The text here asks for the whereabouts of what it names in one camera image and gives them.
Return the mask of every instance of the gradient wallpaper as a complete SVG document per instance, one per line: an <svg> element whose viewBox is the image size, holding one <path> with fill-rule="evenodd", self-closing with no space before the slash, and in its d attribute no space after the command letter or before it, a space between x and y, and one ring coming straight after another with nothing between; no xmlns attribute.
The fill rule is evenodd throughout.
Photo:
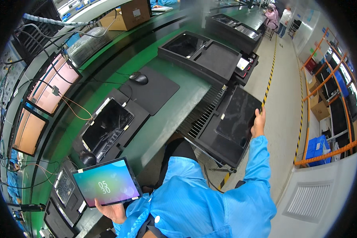
<svg viewBox="0 0 357 238"><path fill-rule="evenodd" d="M89 206L119 202L139 196L124 160L73 174Z"/></svg>

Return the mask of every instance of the floor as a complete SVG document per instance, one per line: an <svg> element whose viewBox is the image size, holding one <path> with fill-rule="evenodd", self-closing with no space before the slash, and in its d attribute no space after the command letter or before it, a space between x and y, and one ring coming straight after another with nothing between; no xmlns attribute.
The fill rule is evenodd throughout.
<svg viewBox="0 0 357 238"><path fill-rule="evenodd" d="M268 80L273 62L275 38L272 40L265 36L255 51L259 55L259 64L255 67L245 90L259 100L263 100L268 85ZM267 96L266 107L266 125L265 135L268 140L268 151L270 152L271 166L271 197L275 203L278 203L280 196L285 189L290 172L293 168L293 161L297 147L300 119L301 119L301 87L300 75L295 50L292 46L291 38L286 34L283 38L276 39L276 60L271 86ZM303 80L303 93L305 94L305 80ZM304 103L303 115L303 135L306 130L307 104ZM301 137L299 146L299 156L302 156L304 149L305 136ZM162 148L157 155L150 161L144 171L138 176L140 185L154 184L157 181L159 169L161 166ZM209 157L195 150L198 161L204 169L207 168L209 179L215 185L224 179L226 172L212 171L218 169L218 165ZM237 173L232 174L222 191L233 189L239 180L242 180L245 173L248 154L243 159Z"/></svg>

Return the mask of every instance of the computer mouse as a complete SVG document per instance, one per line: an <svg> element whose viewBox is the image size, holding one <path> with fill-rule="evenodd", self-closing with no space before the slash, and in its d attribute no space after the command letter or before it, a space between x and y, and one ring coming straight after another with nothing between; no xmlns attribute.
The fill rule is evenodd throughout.
<svg viewBox="0 0 357 238"><path fill-rule="evenodd" d="M148 83L148 78L146 75L140 72L134 72L130 75L129 79L139 83L140 85L146 85Z"/></svg>
<svg viewBox="0 0 357 238"><path fill-rule="evenodd" d="M97 164L97 158L91 152L82 150L80 153L80 160L86 166L93 166Z"/></svg>

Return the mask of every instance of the pink coat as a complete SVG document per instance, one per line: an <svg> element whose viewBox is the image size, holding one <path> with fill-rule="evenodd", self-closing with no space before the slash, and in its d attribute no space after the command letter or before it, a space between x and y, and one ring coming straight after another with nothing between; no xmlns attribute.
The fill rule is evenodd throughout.
<svg viewBox="0 0 357 238"><path fill-rule="evenodd" d="M274 10L272 12L265 13L265 16L267 17L265 25L271 29L276 29L276 27L278 26L277 20L279 18L279 13L274 5L271 5L271 7L273 7Z"/></svg>

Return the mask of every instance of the stool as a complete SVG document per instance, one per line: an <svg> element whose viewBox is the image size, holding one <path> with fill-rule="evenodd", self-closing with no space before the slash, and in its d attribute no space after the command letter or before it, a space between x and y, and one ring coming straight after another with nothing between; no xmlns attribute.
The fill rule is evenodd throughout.
<svg viewBox="0 0 357 238"><path fill-rule="evenodd" d="M271 29L271 28L266 27L265 35L268 36L268 37L270 38L270 41L271 41L271 38L272 38L273 35L274 35L274 29Z"/></svg>

